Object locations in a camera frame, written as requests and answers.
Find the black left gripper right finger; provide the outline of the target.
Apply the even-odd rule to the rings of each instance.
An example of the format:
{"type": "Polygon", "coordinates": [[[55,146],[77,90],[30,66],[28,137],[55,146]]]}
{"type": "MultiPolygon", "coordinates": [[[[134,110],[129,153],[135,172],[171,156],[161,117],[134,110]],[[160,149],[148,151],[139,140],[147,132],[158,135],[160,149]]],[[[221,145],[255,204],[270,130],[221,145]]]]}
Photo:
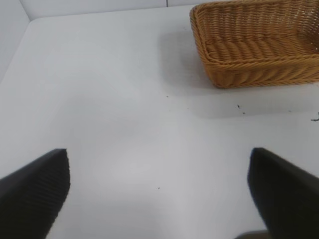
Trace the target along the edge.
{"type": "Polygon", "coordinates": [[[247,176],[273,239],[319,237],[319,179],[264,148],[254,148],[247,176]]]}

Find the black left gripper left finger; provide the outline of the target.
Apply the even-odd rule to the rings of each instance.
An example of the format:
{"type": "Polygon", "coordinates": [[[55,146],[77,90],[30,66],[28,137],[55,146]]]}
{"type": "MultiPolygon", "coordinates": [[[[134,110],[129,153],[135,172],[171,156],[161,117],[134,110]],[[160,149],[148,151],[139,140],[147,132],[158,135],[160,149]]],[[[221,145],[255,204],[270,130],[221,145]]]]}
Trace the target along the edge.
{"type": "Polygon", "coordinates": [[[44,239],[71,186],[66,149],[54,149],[0,180],[0,237],[44,239]]]}

